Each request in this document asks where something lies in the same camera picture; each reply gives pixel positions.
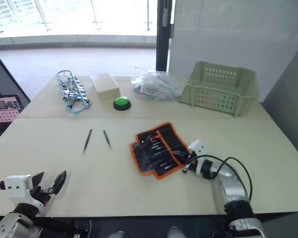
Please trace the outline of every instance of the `laptop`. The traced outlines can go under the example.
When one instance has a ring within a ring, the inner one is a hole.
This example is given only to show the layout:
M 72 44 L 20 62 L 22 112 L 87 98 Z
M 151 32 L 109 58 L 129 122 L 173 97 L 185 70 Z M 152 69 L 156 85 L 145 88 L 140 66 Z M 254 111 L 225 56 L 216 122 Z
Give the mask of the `laptop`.
M 0 96 L 0 136 L 23 110 L 18 95 Z

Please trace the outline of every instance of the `white wall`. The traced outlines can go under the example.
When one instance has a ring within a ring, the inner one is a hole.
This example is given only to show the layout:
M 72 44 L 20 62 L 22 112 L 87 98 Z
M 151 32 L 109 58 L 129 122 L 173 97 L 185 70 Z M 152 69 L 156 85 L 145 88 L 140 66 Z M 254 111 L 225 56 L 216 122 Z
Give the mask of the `white wall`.
M 298 50 L 298 0 L 177 0 L 169 71 L 199 60 L 257 72 L 263 101 Z

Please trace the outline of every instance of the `robotic arm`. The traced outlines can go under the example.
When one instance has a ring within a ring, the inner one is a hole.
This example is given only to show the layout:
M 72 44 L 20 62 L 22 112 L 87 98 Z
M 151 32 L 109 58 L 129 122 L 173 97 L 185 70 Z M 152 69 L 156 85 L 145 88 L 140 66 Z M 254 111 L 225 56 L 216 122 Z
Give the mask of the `robotic arm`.
M 205 146 L 200 140 L 194 141 L 189 150 L 190 158 L 207 155 Z M 222 168 L 214 178 L 214 173 L 220 166 Z M 183 172 L 186 173 L 188 169 L 205 179 L 214 179 L 217 209 L 223 210 L 224 207 L 227 228 L 234 237 L 267 238 L 261 222 L 253 213 L 247 192 L 236 176 L 236 171 L 226 164 L 222 165 L 222 162 L 208 160 L 207 157 L 198 158 L 195 162 L 187 164 Z
M 0 238 L 38 238 L 42 228 L 33 224 L 36 215 L 44 215 L 52 194 L 58 194 L 66 180 L 66 171 L 57 176 L 54 185 L 42 189 L 39 183 L 44 172 L 31 175 L 9 176 L 0 182 L 7 191 L 15 209 L 0 221 Z

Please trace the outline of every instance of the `floor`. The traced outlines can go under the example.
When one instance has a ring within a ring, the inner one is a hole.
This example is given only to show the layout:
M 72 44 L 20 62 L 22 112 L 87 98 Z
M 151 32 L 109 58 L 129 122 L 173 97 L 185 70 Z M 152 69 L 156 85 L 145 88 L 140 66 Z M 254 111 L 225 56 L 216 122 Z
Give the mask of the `floor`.
M 155 48 L 55 48 L 0 50 L 0 58 L 32 100 L 60 70 L 74 75 L 140 74 L 136 67 L 155 69 Z

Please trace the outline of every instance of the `black cable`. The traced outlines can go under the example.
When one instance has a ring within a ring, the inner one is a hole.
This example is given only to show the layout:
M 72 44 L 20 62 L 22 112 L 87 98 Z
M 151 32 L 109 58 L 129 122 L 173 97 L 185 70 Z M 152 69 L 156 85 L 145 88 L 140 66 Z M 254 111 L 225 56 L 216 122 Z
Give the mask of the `black cable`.
M 226 158 L 225 160 L 222 160 L 222 159 L 220 159 L 220 158 L 218 158 L 218 157 L 215 157 L 215 156 L 213 156 L 213 155 L 199 155 L 199 156 L 195 156 L 195 157 L 191 158 L 191 159 L 188 161 L 188 163 L 191 163 L 191 162 L 193 162 L 193 161 L 195 161 L 195 160 L 197 160 L 197 159 L 199 159 L 199 158 L 202 158 L 202 157 L 209 157 L 209 158 L 213 158 L 213 159 L 215 159 L 215 160 L 218 160 L 218 161 L 221 161 L 221 162 L 222 162 L 222 164 L 219 166 L 218 170 L 217 170 L 217 171 L 215 172 L 215 174 L 213 175 L 213 177 L 212 177 L 213 179 L 218 175 L 218 173 L 220 172 L 220 169 L 223 167 L 223 165 L 227 165 L 227 166 L 234 172 L 234 174 L 236 175 L 236 177 L 238 178 L 238 180 L 241 182 L 241 184 L 242 184 L 244 190 L 247 191 L 246 188 L 245 188 L 245 185 L 244 185 L 244 183 L 243 183 L 243 181 L 242 181 L 242 179 L 240 178 L 240 176 L 237 174 L 237 172 L 235 171 L 235 169 L 234 169 L 230 164 L 227 163 L 227 161 L 228 161 L 229 159 L 234 159 L 234 160 L 238 161 L 238 162 L 242 165 L 242 167 L 243 167 L 243 169 L 245 170 L 245 172 L 247 173 L 247 176 L 248 176 L 248 179 L 249 179 L 250 191 L 249 191 L 249 197 L 248 197 L 248 199 L 249 199 L 249 201 L 251 201 L 252 194 L 253 194 L 253 183 L 252 183 L 252 179 L 250 178 L 250 175 L 249 175 L 249 173 L 248 173 L 246 167 L 242 164 L 241 161 L 239 161 L 238 159 L 236 159 L 236 158 L 234 158 L 234 157 L 228 157 L 228 158 Z
M 228 233 L 225 228 L 222 228 L 223 224 L 222 225 L 219 225 L 218 222 L 216 221 L 216 219 L 214 217 L 212 217 L 217 229 L 223 233 L 224 237 L 226 238 L 233 238 L 232 235 L 230 233 Z
M 230 160 L 230 159 L 237 161 L 243 167 L 243 169 L 245 170 L 245 172 L 247 174 L 247 177 L 248 177 L 248 180 L 249 180 L 249 201 L 251 201 L 252 196 L 253 196 L 253 182 L 252 182 L 252 179 L 251 179 L 251 177 L 249 175 L 249 172 L 247 171 L 247 169 L 244 166 L 244 164 L 240 160 L 238 160 L 238 159 L 236 159 L 234 157 L 228 157 L 228 158 L 225 159 L 225 161 Z
M 0 181 L 0 189 L 5 190 L 4 181 Z

